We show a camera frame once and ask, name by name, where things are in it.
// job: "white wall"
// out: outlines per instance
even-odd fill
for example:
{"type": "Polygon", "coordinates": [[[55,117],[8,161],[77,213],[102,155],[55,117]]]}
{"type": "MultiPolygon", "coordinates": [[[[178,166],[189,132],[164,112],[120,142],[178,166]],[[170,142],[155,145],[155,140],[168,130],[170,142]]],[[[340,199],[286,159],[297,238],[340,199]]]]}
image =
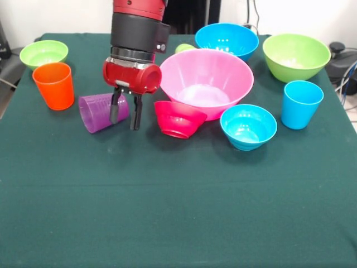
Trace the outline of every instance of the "white wall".
{"type": "MultiPolygon", "coordinates": [[[[357,47],[357,0],[332,1],[256,0],[260,33],[297,32],[357,47]]],[[[12,48],[45,32],[110,32],[111,16],[112,0],[0,0],[0,20],[12,48]]],[[[245,20],[246,0],[222,0],[221,22],[245,20]]]]}
{"type": "MultiPolygon", "coordinates": [[[[256,0],[256,3],[260,34],[294,32],[326,44],[341,41],[357,47],[357,0],[256,0]]],[[[251,13],[250,22],[255,24],[254,10],[251,13]]],[[[243,24],[246,17],[246,0],[222,0],[220,22],[243,24]]]]}
{"type": "Polygon", "coordinates": [[[0,20],[11,48],[45,32],[110,32],[112,0],[0,0],[0,20]]]}

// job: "pink bowl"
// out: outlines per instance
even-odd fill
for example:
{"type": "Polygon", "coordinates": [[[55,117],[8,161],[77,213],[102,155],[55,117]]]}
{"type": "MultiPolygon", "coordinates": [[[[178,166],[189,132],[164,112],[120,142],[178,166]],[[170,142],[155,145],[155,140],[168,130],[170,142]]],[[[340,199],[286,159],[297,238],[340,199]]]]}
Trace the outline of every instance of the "pink bowl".
{"type": "Polygon", "coordinates": [[[161,88],[173,102],[194,106],[207,121],[220,118],[252,89],[253,72],[223,51],[195,49],[174,54],[160,66],[161,88]]]}

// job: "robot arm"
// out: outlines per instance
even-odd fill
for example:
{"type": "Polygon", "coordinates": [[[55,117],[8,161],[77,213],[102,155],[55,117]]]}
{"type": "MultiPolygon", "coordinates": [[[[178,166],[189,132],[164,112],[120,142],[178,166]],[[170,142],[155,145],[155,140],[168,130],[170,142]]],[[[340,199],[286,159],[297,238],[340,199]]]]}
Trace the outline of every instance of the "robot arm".
{"type": "Polygon", "coordinates": [[[155,53],[165,53],[169,25],[162,23],[168,0],[114,0],[110,57],[103,65],[104,80],[114,87],[110,121],[118,118],[122,93],[134,95],[136,105],[131,129],[138,130],[145,93],[160,86],[161,71],[155,53]]]}

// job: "blue bowl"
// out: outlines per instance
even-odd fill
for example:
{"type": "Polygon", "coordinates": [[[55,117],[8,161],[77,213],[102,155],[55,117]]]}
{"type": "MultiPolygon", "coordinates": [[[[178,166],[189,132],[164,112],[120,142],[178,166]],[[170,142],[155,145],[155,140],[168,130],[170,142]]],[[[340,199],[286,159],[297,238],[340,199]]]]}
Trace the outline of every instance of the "blue bowl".
{"type": "Polygon", "coordinates": [[[196,43],[201,49],[225,51],[247,61],[257,49],[259,39],[253,31],[244,26],[214,23],[197,32],[196,43]]]}
{"type": "Polygon", "coordinates": [[[241,151],[251,151],[268,142],[278,124],[267,110],[240,104],[227,109],[220,119],[221,128],[230,143],[241,151]]]}

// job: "light green bowl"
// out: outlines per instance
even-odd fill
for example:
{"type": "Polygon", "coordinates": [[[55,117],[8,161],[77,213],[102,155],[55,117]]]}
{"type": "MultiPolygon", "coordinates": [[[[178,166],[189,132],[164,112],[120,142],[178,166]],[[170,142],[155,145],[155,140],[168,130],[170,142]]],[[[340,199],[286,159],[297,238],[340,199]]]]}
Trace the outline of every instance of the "light green bowl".
{"type": "Polygon", "coordinates": [[[322,42],[293,33],[267,38],[263,51],[269,70],[285,83],[310,79],[331,58],[329,48],[322,42]]]}
{"type": "Polygon", "coordinates": [[[46,63],[63,63],[68,55],[68,47],[54,40],[43,40],[26,46],[20,53],[20,60],[31,70],[46,63]]]}

